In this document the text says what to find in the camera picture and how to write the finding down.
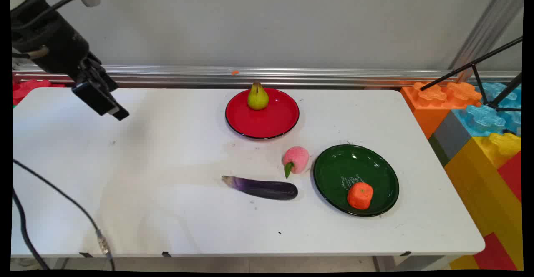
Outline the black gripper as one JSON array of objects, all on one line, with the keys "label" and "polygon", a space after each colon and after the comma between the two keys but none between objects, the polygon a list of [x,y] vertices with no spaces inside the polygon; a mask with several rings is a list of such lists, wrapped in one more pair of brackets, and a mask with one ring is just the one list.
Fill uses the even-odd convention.
[{"label": "black gripper", "polygon": [[72,1],[61,0],[51,6],[46,0],[38,0],[17,7],[12,12],[12,47],[28,55],[46,49],[43,56],[32,59],[37,66],[73,79],[72,92],[100,116],[126,119],[128,111],[112,95],[118,84],[89,51],[88,42],[57,12]]}]

